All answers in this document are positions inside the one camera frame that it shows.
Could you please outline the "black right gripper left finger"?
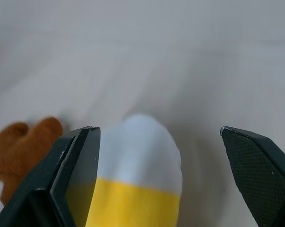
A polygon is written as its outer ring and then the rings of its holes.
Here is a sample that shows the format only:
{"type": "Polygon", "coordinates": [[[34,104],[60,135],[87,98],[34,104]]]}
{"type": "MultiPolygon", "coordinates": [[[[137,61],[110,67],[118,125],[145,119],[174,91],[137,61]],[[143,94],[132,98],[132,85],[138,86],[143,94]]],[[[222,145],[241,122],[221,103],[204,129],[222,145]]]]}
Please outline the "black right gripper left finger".
{"type": "Polygon", "coordinates": [[[0,212],[0,227],[84,227],[97,178],[101,130],[59,137],[0,212]]]}

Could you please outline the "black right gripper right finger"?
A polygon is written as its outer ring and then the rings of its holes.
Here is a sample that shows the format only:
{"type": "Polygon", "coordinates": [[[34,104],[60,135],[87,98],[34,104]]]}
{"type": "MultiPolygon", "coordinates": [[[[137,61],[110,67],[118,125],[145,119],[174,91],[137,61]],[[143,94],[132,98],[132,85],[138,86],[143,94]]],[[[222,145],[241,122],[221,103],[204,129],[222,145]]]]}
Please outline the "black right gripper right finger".
{"type": "Polygon", "coordinates": [[[259,227],[285,227],[285,153],[268,137],[223,126],[232,174],[259,227]]]}

